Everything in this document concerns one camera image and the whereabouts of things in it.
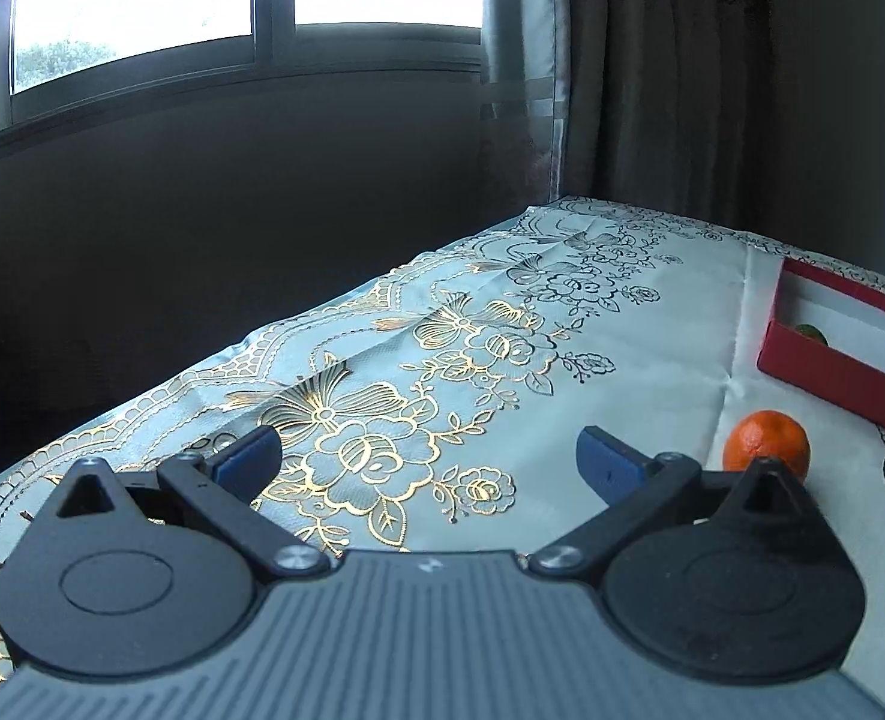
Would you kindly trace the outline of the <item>orange mandarin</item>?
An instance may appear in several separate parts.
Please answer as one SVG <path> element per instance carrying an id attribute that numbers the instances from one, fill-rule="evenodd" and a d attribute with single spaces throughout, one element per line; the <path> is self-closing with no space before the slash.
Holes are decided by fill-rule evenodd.
<path id="1" fill-rule="evenodd" d="M 800 422 L 782 411 L 761 410 L 745 416 L 733 427 L 722 449 L 722 470 L 744 472 L 756 458 L 777 458 L 805 481 L 812 449 Z"/>

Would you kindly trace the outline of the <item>floral gold white tablecloth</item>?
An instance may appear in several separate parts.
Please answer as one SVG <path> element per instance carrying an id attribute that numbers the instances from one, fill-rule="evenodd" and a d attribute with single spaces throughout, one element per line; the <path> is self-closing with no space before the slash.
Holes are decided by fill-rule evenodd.
<path id="1" fill-rule="evenodd" d="M 762 374 L 790 245 L 602 200 L 536 206 L 253 330 L 0 475 L 0 567 L 73 461 L 149 468 L 268 424 L 265 517 L 349 548 L 535 550 L 595 514 L 577 434 L 716 465 L 740 419 L 805 427 L 808 486 L 862 574 L 846 671 L 885 702 L 885 429 Z M 0 639 L 0 679 L 11 663 Z"/>

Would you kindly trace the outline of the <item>green fruit at box corner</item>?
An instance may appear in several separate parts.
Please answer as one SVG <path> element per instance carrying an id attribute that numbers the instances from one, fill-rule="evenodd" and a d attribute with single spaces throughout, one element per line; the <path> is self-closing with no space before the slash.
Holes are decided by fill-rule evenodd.
<path id="1" fill-rule="evenodd" d="M 821 344 L 821 346 L 826 346 L 828 344 L 828 340 L 823 335 L 823 332 L 818 330 L 818 328 L 811 323 L 797 323 L 794 327 L 794 332 L 799 333 L 799 335 L 802 335 L 802 337 L 808 338 L 809 340 L 813 340 L 815 343 Z"/>

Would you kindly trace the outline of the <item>red shallow cardboard box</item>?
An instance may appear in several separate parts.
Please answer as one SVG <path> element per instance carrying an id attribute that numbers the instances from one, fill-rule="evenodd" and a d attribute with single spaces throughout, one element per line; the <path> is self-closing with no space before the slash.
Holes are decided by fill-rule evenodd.
<path id="1" fill-rule="evenodd" d="M 828 344 L 795 333 L 797 323 L 815 325 Z M 885 293 L 785 259 L 756 367 L 885 427 Z"/>

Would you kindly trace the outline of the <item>brown patterned curtain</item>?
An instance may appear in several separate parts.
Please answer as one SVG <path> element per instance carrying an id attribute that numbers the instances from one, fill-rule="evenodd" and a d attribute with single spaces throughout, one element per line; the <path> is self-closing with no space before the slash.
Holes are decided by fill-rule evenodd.
<path id="1" fill-rule="evenodd" d="M 763 213 L 769 0 L 483 0 L 481 192 L 735 227 Z"/>

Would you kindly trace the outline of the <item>window with grey frame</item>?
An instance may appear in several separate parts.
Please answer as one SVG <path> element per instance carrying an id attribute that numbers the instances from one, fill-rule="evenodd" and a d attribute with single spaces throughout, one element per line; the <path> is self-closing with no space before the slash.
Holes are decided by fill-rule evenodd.
<path id="1" fill-rule="evenodd" d="M 0 0 L 0 138 L 208 76 L 474 71 L 483 0 Z"/>

